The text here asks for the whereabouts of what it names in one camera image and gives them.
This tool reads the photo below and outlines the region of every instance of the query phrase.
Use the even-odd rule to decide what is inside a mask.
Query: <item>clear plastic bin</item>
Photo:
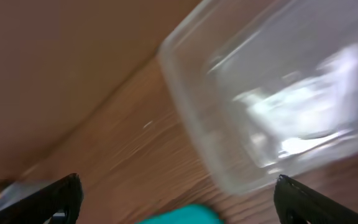
[[[358,152],[358,0],[271,2],[205,0],[160,49],[193,143],[232,194]]]

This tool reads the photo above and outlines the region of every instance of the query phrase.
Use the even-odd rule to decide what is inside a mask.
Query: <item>turquoise object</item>
[[[187,205],[138,224],[223,224],[218,215],[202,205]]]

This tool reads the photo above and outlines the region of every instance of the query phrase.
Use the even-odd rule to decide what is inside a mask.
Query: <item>wooden table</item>
[[[27,180],[79,173],[85,200],[78,223],[134,223],[202,203],[228,223],[278,223],[272,186],[236,197],[212,183],[177,115],[155,57],[118,90]],[[358,212],[358,156],[297,178]]]

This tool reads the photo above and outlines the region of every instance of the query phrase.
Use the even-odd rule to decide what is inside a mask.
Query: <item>wooden surface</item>
[[[190,144],[160,67],[150,59],[27,181],[79,173],[78,223],[134,223],[202,203],[228,223],[278,223],[272,186],[229,196],[212,183]],[[303,174],[302,183],[358,212],[358,156]]]
[[[0,178],[46,156],[199,1],[0,0]]]

